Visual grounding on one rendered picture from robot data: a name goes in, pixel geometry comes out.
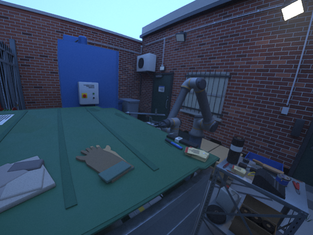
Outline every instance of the green tabletop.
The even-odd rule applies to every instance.
[[[20,121],[0,142],[0,166],[33,156],[45,162],[56,187],[0,213],[0,234],[91,235],[126,216],[173,187],[197,169],[219,160],[201,162],[168,145],[166,133],[117,109],[99,107],[62,108],[66,152],[77,205],[65,209],[59,153],[58,109],[5,111],[15,114],[0,126],[2,134]],[[153,171],[108,131],[95,114],[159,169]],[[84,162],[81,150],[109,145],[135,169],[114,183],[106,184]]]

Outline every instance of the blue marker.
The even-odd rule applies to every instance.
[[[165,141],[166,141],[166,142],[169,142],[171,145],[173,145],[173,146],[177,147],[178,149],[182,150],[182,147],[181,147],[181,146],[179,146],[178,144],[176,144],[176,143],[170,141],[169,139],[165,139]]]

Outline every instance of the wooden handle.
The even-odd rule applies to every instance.
[[[259,164],[260,166],[262,166],[263,168],[265,168],[265,169],[271,171],[271,172],[274,172],[274,173],[277,173],[277,174],[283,174],[283,173],[284,173],[283,171],[280,171],[280,170],[278,170],[278,169],[276,169],[276,168],[274,168],[274,167],[271,167],[271,166],[269,166],[269,165],[266,165],[266,164],[264,164],[263,162],[260,162],[260,161],[258,161],[258,160],[253,159],[253,161],[254,161],[255,163]]]

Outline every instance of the metal fence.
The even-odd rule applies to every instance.
[[[204,78],[207,82],[205,89],[210,104],[211,113],[216,118],[222,117],[222,109],[227,90],[228,79],[231,78],[229,72],[189,72],[186,79],[189,78]],[[182,105],[182,111],[193,115],[200,115],[196,94],[192,89]]]
[[[14,39],[10,47],[0,41],[0,103],[4,109],[25,109]]]

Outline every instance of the plastic jug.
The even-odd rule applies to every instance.
[[[234,201],[238,205],[240,200],[241,200],[241,196],[235,190],[233,190],[231,188],[229,188],[228,190],[231,193],[231,195],[233,196]],[[216,202],[227,213],[233,213],[236,210],[236,207],[233,204],[233,201],[231,200],[231,198],[229,197],[225,187],[223,187],[219,190],[219,193],[218,193],[217,198],[216,198]]]

